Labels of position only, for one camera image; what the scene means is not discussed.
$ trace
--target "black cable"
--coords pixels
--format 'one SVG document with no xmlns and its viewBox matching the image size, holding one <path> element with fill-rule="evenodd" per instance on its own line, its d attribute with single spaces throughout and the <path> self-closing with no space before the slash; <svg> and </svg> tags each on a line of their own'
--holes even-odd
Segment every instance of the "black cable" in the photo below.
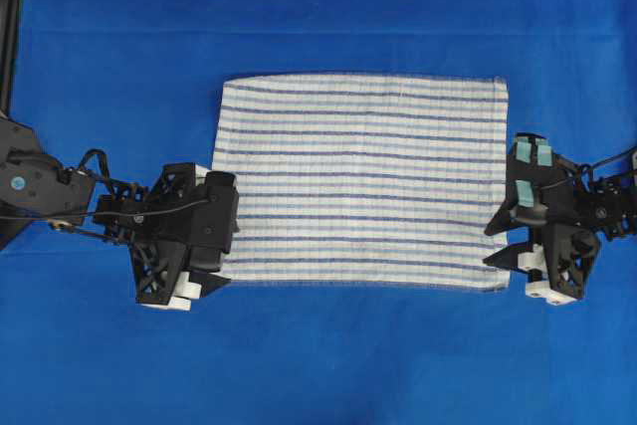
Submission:
<svg viewBox="0 0 637 425">
<path fill-rule="evenodd" d="M 86 169 L 86 164 L 94 156 L 98 158 L 98 164 L 100 165 L 100 173 L 102 174 L 102 177 L 103 177 L 103 184 L 106 186 L 106 189 L 108 189 L 108 192 L 111 195 L 115 196 L 115 190 L 112 187 L 112 182 L 110 180 L 110 171 L 108 171 L 108 159 L 106 157 L 106 153 L 104 153 L 103 150 L 92 148 L 86 153 L 84 153 L 84 156 L 82 157 L 82 159 L 80 160 L 80 163 L 78 164 L 78 170 L 88 174 L 89 172 Z"/>
<path fill-rule="evenodd" d="M 568 183 L 570 181 L 574 181 L 575 179 L 579 179 L 581 178 L 584 174 L 592 174 L 592 172 L 601 167 L 601 166 L 605 166 L 606 164 L 612 163 L 614 161 L 617 161 L 623 157 L 626 156 L 630 156 L 631 154 L 633 154 L 634 152 L 637 151 L 637 146 L 634 146 L 630 149 L 627 149 L 626 151 L 623 151 L 621 153 L 615 154 L 614 156 L 610 156 L 606 159 L 602 159 L 601 161 L 597 161 L 596 163 L 594 163 L 592 166 L 590 165 L 583 165 L 582 168 L 576 173 L 573 174 L 572 176 L 568 176 L 567 178 L 564 179 L 560 179 L 559 181 L 556 181 L 554 183 L 550 183 L 547 184 L 546 186 L 542 186 L 540 188 L 540 191 L 546 190 L 546 189 L 552 189 L 552 188 L 556 188 L 557 186 L 561 186 L 562 184 Z"/>
<path fill-rule="evenodd" d="M 207 199 L 200 199 L 197 201 L 192 201 L 191 203 L 182 204 L 181 206 L 176 206 L 170 209 L 162 209 L 157 211 L 146 211 L 146 212 L 138 212 L 138 213 L 121 213 L 119 211 L 90 211 L 87 213 L 78 213 L 78 214 L 51 214 L 48 216 L 0 216 L 0 219 L 9 219 L 9 220 L 25 220 L 25 221 L 51 221 L 51 220 L 60 220 L 60 219 L 77 219 L 77 218 L 88 218 L 95 216 L 119 216 L 124 218 L 134 218 L 136 216 L 160 216 L 162 214 L 170 214 L 176 213 L 177 211 L 182 211 L 184 209 L 192 208 L 193 206 L 197 206 L 198 204 L 208 203 Z"/>
</svg>

